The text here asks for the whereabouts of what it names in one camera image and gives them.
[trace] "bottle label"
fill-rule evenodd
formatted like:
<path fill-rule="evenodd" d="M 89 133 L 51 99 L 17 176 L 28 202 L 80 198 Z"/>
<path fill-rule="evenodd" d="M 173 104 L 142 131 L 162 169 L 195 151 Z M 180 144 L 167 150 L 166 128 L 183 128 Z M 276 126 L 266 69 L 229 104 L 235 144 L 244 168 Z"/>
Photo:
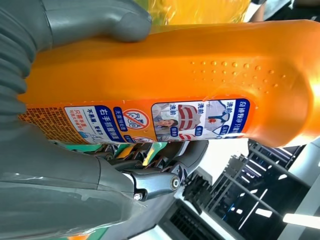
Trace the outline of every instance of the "bottle label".
<path fill-rule="evenodd" d="M 159 142 L 242 137 L 251 104 L 247 99 L 156 103 L 152 107 Z"/>
<path fill-rule="evenodd" d="M 208 101 L 103 101 L 29 105 L 21 120 L 48 139 L 73 144 L 152 143 L 239 138 L 252 104 L 244 98 Z"/>

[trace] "metal screw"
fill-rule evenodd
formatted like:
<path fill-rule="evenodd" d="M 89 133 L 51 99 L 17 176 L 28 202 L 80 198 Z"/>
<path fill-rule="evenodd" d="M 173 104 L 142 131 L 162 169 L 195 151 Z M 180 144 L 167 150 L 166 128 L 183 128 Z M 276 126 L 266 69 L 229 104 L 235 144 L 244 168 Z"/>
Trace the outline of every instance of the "metal screw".
<path fill-rule="evenodd" d="M 135 193 L 133 196 L 133 199 L 137 200 L 137 201 L 140 201 L 140 200 L 143 199 L 143 194 L 142 193 Z"/>
<path fill-rule="evenodd" d="M 177 176 L 174 176 L 171 181 L 171 187 L 175 191 L 180 185 L 180 180 Z"/>

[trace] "yellow plastic bag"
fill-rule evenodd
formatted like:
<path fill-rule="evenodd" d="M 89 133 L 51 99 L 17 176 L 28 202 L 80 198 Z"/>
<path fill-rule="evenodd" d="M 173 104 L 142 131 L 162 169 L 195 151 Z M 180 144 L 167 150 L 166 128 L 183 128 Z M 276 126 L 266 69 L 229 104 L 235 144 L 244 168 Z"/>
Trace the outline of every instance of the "yellow plastic bag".
<path fill-rule="evenodd" d="M 242 22 L 251 0 L 136 0 L 154 25 L 226 24 Z"/>

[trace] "robotic hand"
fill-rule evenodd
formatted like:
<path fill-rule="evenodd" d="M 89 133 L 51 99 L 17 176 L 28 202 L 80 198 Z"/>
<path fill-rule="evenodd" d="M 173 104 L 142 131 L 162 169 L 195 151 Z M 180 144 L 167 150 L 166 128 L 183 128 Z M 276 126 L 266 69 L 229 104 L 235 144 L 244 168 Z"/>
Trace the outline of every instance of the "robotic hand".
<path fill-rule="evenodd" d="M 145 169 L 128 169 L 132 164 L 54 145 L 18 119 L 26 106 L 17 97 L 26 92 L 24 78 L 37 52 L 101 34 L 136 42 L 151 24 L 133 0 L 0 1 L 0 240 L 72 236 L 126 221 L 136 211 L 134 200 L 174 192 L 198 165 L 208 141 L 189 143 L 184 155 L 177 154 L 178 143 L 175 156 L 167 148 Z"/>

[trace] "orange plastic bottle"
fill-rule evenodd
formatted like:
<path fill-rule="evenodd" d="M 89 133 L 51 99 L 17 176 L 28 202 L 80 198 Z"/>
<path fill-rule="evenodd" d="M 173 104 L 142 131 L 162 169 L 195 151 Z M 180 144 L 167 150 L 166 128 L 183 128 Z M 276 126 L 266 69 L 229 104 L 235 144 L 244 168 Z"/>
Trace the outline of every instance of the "orange plastic bottle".
<path fill-rule="evenodd" d="M 320 24 L 223 24 L 92 38 L 38 55 L 20 118 L 71 143 L 320 135 Z"/>

